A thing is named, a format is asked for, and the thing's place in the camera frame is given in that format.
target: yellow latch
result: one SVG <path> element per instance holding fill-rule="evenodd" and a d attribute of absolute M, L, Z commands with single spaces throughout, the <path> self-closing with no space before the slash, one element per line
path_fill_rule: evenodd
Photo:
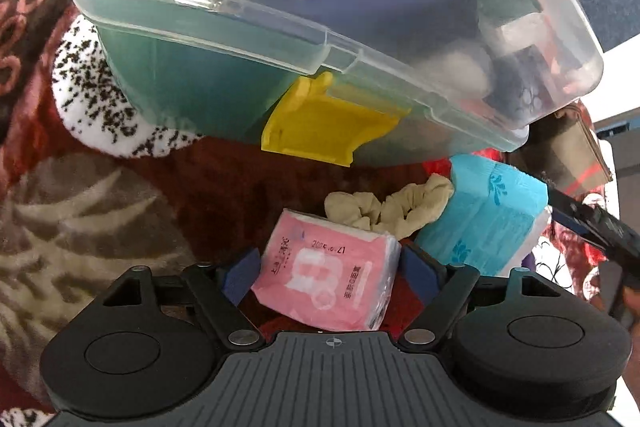
<path fill-rule="evenodd" d="M 334 76 L 300 76 L 262 131 L 262 150 L 348 167 L 353 151 L 385 136 L 402 114 L 389 114 L 327 95 Z"/>

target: metal screw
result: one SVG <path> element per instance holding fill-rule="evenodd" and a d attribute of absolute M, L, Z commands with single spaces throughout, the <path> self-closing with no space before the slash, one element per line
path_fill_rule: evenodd
<path fill-rule="evenodd" d="M 251 346 L 260 340 L 260 335 L 252 330 L 238 330 L 229 335 L 229 342 L 236 346 Z"/>
<path fill-rule="evenodd" d="M 409 330 L 404 334 L 404 339 L 411 344 L 431 344 L 435 339 L 436 335 L 431 330 L 423 330 L 421 328 L 417 328 L 415 330 Z"/>

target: black circular pad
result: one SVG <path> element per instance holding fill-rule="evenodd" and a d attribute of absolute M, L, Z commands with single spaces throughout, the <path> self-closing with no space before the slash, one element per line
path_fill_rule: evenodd
<path fill-rule="evenodd" d="M 462 317 L 451 347 L 456 372 L 472 393 L 496 403 L 563 405 L 614 386 L 631 341 L 587 302 L 538 275 L 512 272 L 504 301 Z"/>
<path fill-rule="evenodd" d="M 514 339 L 533 347 L 573 346 L 584 336 L 584 330 L 575 322 L 549 315 L 516 319 L 507 329 Z"/>
<path fill-rule="evenodd" d="M 56 409 L 113 420 L 184 402 L 214 363 L 202 330 L 160 311 L 146 270 L 124 274 L 60 331 L 40 358 L 40 373 Z"/>
<path fill-rule="evenodd" d="M 149 367 L 160 355 L 153 337 L 133 331 L 110 333 L 94 340 L 84 357 L 95 369 L 109 375 L 127 375 Z"/>

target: crosshair symbol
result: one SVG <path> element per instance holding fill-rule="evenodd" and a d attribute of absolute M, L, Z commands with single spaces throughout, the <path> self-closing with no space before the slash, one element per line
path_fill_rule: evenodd
<path fill-rule="evenodd" d="M 330 339 L 327 339 L 324 343 L 327 346 L 333 347 L 334 349 L 342 345 L 342 341 L 340 339 L 337 339 L 336 337 L 331 337 Z"/>

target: beige cloth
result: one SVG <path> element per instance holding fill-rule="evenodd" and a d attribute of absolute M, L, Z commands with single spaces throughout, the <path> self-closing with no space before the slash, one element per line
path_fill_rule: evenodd
<path fill-rule="evenodd" d="M 438 219 L 452 194 L 452 183 L 432 174 L 425 184 L 410 183 L 382 204 L 371 192 L 332 192 L 324 198 L 324 212 L 334 223 L 388 232 L 399 240 Z"/>

